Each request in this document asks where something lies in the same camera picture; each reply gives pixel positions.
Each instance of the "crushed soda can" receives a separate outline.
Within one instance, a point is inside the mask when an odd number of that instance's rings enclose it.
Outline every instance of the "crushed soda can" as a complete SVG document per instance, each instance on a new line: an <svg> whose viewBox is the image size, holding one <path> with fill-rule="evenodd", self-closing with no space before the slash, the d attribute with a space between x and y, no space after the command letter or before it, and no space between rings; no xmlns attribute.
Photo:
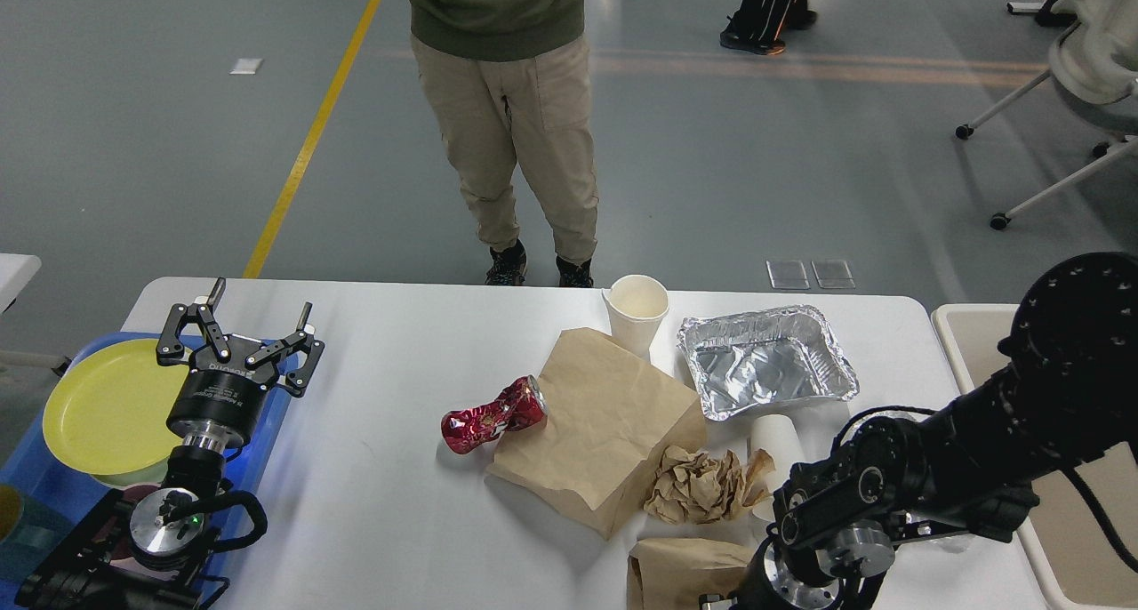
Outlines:
<svg viewBox="0 0 1138 610"><path fill-rule="evenodd" d="M493 402L443 417L443 440L455 453L469 453L503 432L525 430L545 419L545 399L533 376L517 379Z"/></svg>

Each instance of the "white paper cup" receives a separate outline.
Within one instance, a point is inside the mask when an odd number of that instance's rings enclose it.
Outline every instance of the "white paper cup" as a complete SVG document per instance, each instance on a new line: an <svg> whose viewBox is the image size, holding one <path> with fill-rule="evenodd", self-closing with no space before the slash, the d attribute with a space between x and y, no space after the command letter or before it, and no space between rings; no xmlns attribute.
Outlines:
<svg viewBox="0 0 1138 610"><path fill-rule="evenodd" d="M766 476L767 492L774 493L783 487L790 477L790 467L806 461L802 442L798 438L794 422L784 414L765 414L751 423L749 452L765 450L775 462L773 472ZM766 537L767 524L775 520L775 500L767 497L751 509L751 514L759 519L759 526Z"/></svg>
<svg viewBox="0 0 1138 610"><path fill-rule="evenodd" d="M660 321L668 314L668 291L665 287L651 277L629 274L617 279L611 290L602 290L601 297L609 308L612 338L624 349L648 358Z"/></svg>

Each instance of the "person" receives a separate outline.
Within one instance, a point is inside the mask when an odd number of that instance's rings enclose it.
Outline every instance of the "person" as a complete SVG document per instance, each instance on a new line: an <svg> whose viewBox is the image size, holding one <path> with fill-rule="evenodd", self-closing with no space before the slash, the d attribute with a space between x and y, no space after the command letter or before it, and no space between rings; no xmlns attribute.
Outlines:
<svg viewBox="0 0 1138 610"><path fill-rule="evenodd" d="M520 165L553 230L561 287L593 287L596 170L585 0L407 0L419 82L489 247L487 286L521 286Z"/></svg>
<svg viewBox="0 0 1138 610"><path fill-rule="evenodd" d="M743 0L720 32L719 46L756 55L781 55L786 49L780 39L783 26L807 31L817 19L817 11L809 9L807 0Z"/></svg>

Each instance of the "chair leg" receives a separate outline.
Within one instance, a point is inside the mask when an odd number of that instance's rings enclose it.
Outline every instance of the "chair leg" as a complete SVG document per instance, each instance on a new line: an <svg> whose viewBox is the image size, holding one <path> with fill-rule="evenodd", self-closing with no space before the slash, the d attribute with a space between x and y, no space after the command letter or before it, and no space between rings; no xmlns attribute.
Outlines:
<svg viewBox="0 0 1138 610"><path fill-rule="evenodd" d="M1000 99L998 102L996 102L996 105L992 105L991 108L988 108L988 110L984 112L983 115L976 116L976 118L972 119L970 123L956 127L956 139L968 140L968 137L972 135L972 132L975 132L976 129L981 126L981 124L984 124L986 121L992 118L992 116L996 116L997 113L1003 110L1003 108L1007 108L1008 105L1012 105L1014 100L1020 99L1021 96L1026 94L1028 91L1031 90L1032 88L1036 88L1037 84L1046 82L1046 80L1048 80L1050 75L1052 75L1050 71L1040 72L1040 74L1037 75L1036 79L1032 79L1030 80L1030 82L1022 84L1022 86L1020 88L1016 88L1016 91L1013 91L1012 94L1005 96L1004 99Z"/></svg>
<svg viewBox="0 0 1138 610"><path fill-rule="evenodd" d="M1015 217L1016 214L1024 212L1024 209L1028 209L1029 206L1036 205L1037 201L1046 199L1046 197L1052 196L1052 193L1059 192L1061 189L1065 189L1069 188L1069 186L1079 183L1079 181L1085 180L1085 178L1092 175L1092 173L1097 173L1098 170L1105 168L1106 165L1113 164L1114 160L1119 160L1121 159L1121 157L1130 156L1131 152L1135 151L1138 151L1138 140L1131 140L1124 145L1119 145L1118 148L1110 149L1110 151L1107 151L1104 157L1100 157L1100 159L1096 159L1092 160L1090 164L1086 164L1081 170L1079 170L1079 172L1072 173L1072 175L1064 178L1064 180L1057 181L1057 183L1048 186L1047 189L1045 189L1040 193L1036 193L1034 197L1028 199L1023 204L1014 206L1014 208L1008 209L1007 213L996 214L996 216L992 217L992 228L995 228L996 230L1003 230L1003 228L996 228L996 217L1004 217L1006 220L1004 221L1004 225L1007 225L1007 222L1012 221L1012 217Z"/></svg>

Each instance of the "paper bag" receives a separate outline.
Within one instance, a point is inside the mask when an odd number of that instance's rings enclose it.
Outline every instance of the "paper bag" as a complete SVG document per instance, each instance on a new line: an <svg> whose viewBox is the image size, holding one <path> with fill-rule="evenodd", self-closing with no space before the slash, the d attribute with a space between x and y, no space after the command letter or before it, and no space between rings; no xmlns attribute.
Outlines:
<svg viewBox="0 0 1138 610"><path fill-rule="evenodd" d="M753 553L708 539L641 539L628 557L628 610L692 610L700 594L727 596Z"/></svg>
<svg viewBox="0 0 1138 610"><path fill-rule="evenodd" d="M648 501L665 448L707 442L694 390L600 331L562 331L537 385L545 424L503 435L487 470L605 539Z"/></svg>

